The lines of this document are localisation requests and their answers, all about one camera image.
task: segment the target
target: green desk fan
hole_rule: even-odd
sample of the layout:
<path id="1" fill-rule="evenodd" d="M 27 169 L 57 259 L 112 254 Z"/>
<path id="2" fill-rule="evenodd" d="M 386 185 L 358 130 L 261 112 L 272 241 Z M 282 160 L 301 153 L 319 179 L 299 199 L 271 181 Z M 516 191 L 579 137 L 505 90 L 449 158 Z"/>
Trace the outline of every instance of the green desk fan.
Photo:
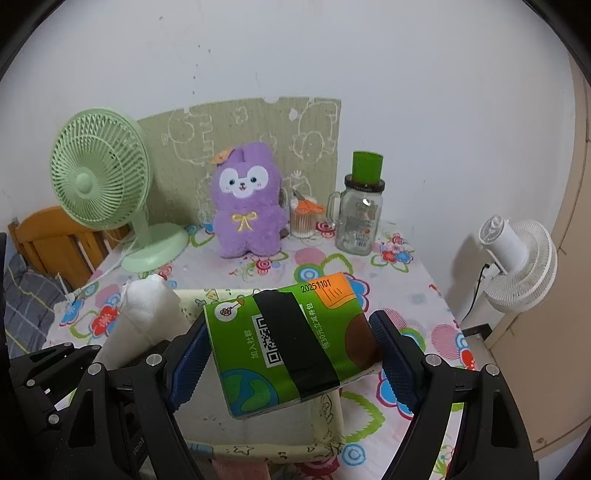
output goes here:
<path id="1" fill-rule="evenodd" d="M 161 267 L 189 243 L 173 223 L 148 226 L 144 206 L 152 184 L 144 133 L 137 122 L 93 108 L 72 117 L 51 154 L 51 185 L 63 209 L 94 230 L 131 223 L 135 241 L 122 266 L 130 272 Z"/>

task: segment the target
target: floral tablecloth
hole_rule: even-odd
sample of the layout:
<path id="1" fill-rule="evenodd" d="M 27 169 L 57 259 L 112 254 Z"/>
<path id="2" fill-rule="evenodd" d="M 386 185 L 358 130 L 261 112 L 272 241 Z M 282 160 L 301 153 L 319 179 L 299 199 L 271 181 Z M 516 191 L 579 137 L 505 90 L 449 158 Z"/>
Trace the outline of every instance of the floral tablecloth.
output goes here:
<path id="1" fill-rule="evenodd" d="M 189 246 L 169 265 L 140 275 L 117 268 L 87 287 L 56 319 L 46 345 L 104 343 L 117 320 L 121 287 L 150 273 L 159 273 L 170 288 L 278 288 L 343 272 L 368 315 L 385 310 L 400 332 L 412 337 L 423 351 L 439 354 L 450 365 L 475 368 L 466 339 L 447 304 L 393 223 L 380 224 L 374 249 L 367 257 L 337 250 L 335 232 L 325 223 L 317 224 L 316 229 L 310 239 L 285 238 L 281 252 L 271 258 L 248 254 L 227 260 L 216 253 L 217 239 L 211 225 L 189 226 Z M 117 262 L 120 250 L 105 259 L 93 278 Z M 412 413 L 397 401 L 382 372 L 347 385 L 341 392 L 341 402 L 347 434 L 342 453 L 324 462 L 270 465 L 274 480 L 382 478 Z M 462 416 L 461 406 L 454 407 L 431 479 L 443 479 L 451 460 Z"/>

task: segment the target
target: fan cord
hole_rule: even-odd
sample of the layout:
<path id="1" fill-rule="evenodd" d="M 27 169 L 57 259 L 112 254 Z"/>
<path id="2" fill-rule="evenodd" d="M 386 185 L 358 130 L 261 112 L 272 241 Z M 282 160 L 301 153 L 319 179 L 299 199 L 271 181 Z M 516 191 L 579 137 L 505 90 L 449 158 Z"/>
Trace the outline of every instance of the fan cord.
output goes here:
<path id="1" fill-rule="evenodd" d="M 113 242 L 115 245 L 119 245 L 119 244 L 120 244 L 120 243 L 123 241 L 123 239 L 115 238 L 113 235 L 111 235 L 111 234 L 109 233 L 109 231 L 108 231 L 108 230 L 103 230 L 103 233 L 104 233 L 104 234 L 105 234 L 105 236 L 106 236 L 106 237 L 107 237 L 109 240 L 111 240 L 111 241 L 112 241 L 112 242 Z"/>
<path id="2" fill-rule="evenodd" d="M 485 263 L 482 268 L 480 269 L 480 275 L 478 275 L 478 283 L 476 284 L 476 289 L 474 290 L 474 298 L 472 299 L 472 305 L 470 305 L 470 309 L 468 310 L 468 313 L 466 313 L 466 316 L 462 319 L 462 321 L 466 320 L 468 315 L 470 315 L 470 312 L 472 311 L 472 309 L 474 308 L 474 304 L 476 303 L 476 298 L 478 296 L 478 290 L 480 290 L 480 284 L 482 282 L 482 274 L 484 273 L 484 271 L 487 268 L 490 268 L 491 266 L 488 263 Z"/>
<path id="3" fill-rule="evenodd" d="M 125 259 L 125 257 L 127 257 L 131 253 L 132 248 L 135 246 L 135 243 L 138 240 L 138 237 L 137 236 L 134 236 L 134 237 L 135 238 L 131 242 L 131 245 L 127 249 L 125 249 L 125 251 L 121 254 L 121 256 L 119 257 L 119 259 L 117 260 L 117 262 L 115 262 L 115 264 L 113 266 L 111 266 L 105 273 L 101 274 L 97 278 L 94 278 L 91 282 L 87 283 L 83 287 L 77 288 L 75 291 L 72 291 L 68 295 L 66 295 L 67 301 L 70 304 L 73 304 L 76 301 L 76 298 L 78 297 L 78 295 L 80 295 L 80 293 L 82 293 L 82 291 L 84 289 L 90 287 L 94 282 L 97 282 L 99 280 L 102 280 L 108 274 L 110 274 L 113 270 L 115 270 L 116 268 L 119 268 L 121 266 L 121 264 L 123 263 L 123 260 Z"/>

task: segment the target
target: white cloth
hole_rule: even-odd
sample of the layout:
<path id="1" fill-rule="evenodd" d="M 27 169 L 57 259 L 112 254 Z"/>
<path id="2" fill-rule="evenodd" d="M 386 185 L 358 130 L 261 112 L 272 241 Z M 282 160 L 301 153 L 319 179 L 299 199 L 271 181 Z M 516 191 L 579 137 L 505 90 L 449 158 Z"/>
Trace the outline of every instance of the white cloth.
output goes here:
<path id="1" fill-rule="evenodd" d="M 107 370 L 120 368 L 162 340 L 187 333 L 191 323 L 180 298 L 159 275 L 126 285 L 117 323 L 95 358 Z"/>

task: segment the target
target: fan base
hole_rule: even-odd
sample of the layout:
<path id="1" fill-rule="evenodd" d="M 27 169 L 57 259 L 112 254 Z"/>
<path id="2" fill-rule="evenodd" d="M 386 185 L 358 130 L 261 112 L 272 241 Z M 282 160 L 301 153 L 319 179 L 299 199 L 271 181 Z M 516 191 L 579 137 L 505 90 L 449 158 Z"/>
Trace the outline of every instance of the fan base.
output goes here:
<path id="1" fill-rule="evenodd" d="M 127 255 L 121 266 L 128 272 L 142 273 L 166 265 L 189 244 L 189 234 L 174 223 L 150 226 L 151 242 Z"/>

